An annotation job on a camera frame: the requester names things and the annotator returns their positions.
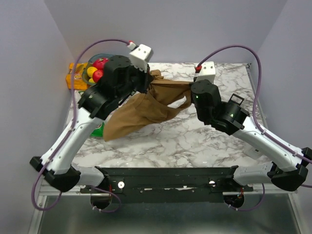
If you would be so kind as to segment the brown clothing garment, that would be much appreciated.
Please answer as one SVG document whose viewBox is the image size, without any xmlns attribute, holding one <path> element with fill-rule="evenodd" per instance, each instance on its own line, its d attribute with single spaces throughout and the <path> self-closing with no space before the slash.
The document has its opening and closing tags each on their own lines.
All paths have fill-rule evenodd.
<svg viewBox="0 0 312 234">
<path fill-rule="evenodd" d="M 188 81 L 165 79 L 159 70 L 152 70 L 153 78 L 147 93 L 138 93 L 116 109 L 104 124 L 105 141 L 125 137 L 141 128 L 175 118 L 191 105 Z"/>
</svg>

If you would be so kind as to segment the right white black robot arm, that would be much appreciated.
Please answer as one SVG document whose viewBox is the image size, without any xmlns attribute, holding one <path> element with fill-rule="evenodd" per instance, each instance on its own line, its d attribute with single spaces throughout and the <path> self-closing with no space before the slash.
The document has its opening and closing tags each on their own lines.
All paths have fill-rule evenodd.
<svg viewBox="0 0 312 234">
<path fill-rule="evenodd" d="M 310 149 L 288 144 L 263 126 L 257 126 L 253 116 L 239 103 L 222 101 L 218 87 L 208 80 L 196 81 L 190 88 L 191 100 L 201 122 L 248 143 L 270 159 L 262 165 L 237 167 L 224 179 L 228 190 L 235 191 L 241 185 L 271 183 L 293 192 L 305 182 Z"/>
</svg>

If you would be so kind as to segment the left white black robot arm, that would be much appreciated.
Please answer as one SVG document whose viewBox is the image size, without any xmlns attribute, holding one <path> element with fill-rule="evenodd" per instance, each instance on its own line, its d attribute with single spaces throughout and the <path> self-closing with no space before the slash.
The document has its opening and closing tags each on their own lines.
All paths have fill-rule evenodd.
<svg viewBox="0 0 312 234">
<path fill-rule="evenodd" d="M 101 169 L 80 167 L 72 163 L 78 150 L 109 114 L 132 93 L 146 93 L 152 81 L 148 62 L 150 57 L 112 56 L 104 65 L 104 75 L 97 84 L 84 91 L 78 101 L 75 116 L 41 157 L 30 160 L 32 167 L 43 174 L 45 181 L 60 192 L 76 185 L 87 185 L 104 192 L 108 180 Z"/>
</svg>

